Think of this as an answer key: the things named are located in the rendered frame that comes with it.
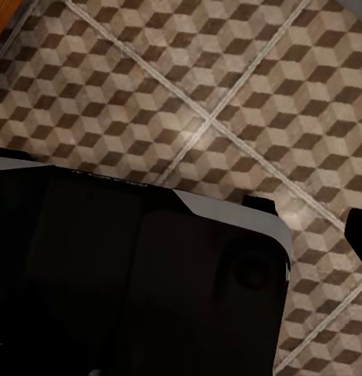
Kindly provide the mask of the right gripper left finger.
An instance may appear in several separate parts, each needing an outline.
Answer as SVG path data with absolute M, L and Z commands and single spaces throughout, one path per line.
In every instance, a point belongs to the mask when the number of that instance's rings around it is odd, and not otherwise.
M 0 292 L 34 238 L 26 208 L 0 215 Z

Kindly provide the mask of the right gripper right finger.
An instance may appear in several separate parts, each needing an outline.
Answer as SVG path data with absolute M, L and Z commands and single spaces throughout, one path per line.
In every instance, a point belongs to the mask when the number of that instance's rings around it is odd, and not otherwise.
M 350 210 L 344 235 L 362 260 L 362 209 L 352 208 Z

